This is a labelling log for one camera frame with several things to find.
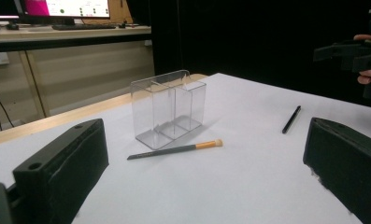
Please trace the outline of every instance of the person's hand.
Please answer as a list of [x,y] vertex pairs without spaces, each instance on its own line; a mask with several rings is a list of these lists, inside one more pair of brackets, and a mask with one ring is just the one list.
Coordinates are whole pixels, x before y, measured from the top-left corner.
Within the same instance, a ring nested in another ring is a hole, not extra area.
[[[354,40],[362,40],[362,39],[371,40],[371,35],[355,35],[353,39]],[[371,82],[371,70],[360,72],[360,75],[357,77],[357,81],[363,85],[369,84]]]

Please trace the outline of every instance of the brush handle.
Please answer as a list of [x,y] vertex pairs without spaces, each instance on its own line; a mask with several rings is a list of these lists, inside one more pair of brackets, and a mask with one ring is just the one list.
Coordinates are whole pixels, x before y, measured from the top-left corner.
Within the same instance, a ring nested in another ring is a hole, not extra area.
[[165,154],[184,152],[184,151],[189,151],[189,150],[194,150],[194,149],[196,149],[196,145],[189,145],[189,146],[184,146],[184,147],[173,147],[169,149],[163,149],[163,150],[157,150],[157,151],[132,155],[132,156],[129,156],[127,160],[141,159],[141,158],[152,157],[152,156],[161,156]]

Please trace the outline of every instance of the paintbrush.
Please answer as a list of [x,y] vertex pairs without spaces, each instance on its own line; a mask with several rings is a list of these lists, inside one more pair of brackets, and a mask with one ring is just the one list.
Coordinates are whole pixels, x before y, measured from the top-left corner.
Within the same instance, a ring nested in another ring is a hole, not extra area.
[[222,140],[217,139],[215,141],[199,143],[196,145],[188,145],[184,147],[172,147],[168,149],[135,154],[135,155],[129,156],[127,160],[141,159],[141,158],[152,157],[152,156],[160,156],[160,155],[165,155],[165,154],[190,151],[190,150],[201,149],[201,148],[206,148],[206,147],[221,147],[221,146],[222,146]]

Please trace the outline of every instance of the brush bristles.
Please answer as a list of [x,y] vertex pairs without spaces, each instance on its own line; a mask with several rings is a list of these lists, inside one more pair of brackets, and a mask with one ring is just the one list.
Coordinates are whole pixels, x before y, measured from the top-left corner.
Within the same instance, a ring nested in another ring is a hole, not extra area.
[[223,145],[223,142],[222,142],[221,139],[217,139],[217,140],[215,140],[215,146],[216,146],[216,147],[221,147],[222,145]]

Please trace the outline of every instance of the black pen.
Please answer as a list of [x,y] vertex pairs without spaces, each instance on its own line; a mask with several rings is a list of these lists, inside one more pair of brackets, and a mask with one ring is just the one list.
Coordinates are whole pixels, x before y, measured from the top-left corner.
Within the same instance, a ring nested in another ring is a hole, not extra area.
[[300,110],[301,110],[301,106],[299,105],[296,107],[295,111],[293,111],[293,115],[290,117],[290,119],[288,120],[287,124],[285,125],[282,131],[283,133],[286,133],[290,129],[291,125],[293,124],[293,121],[295,120]]

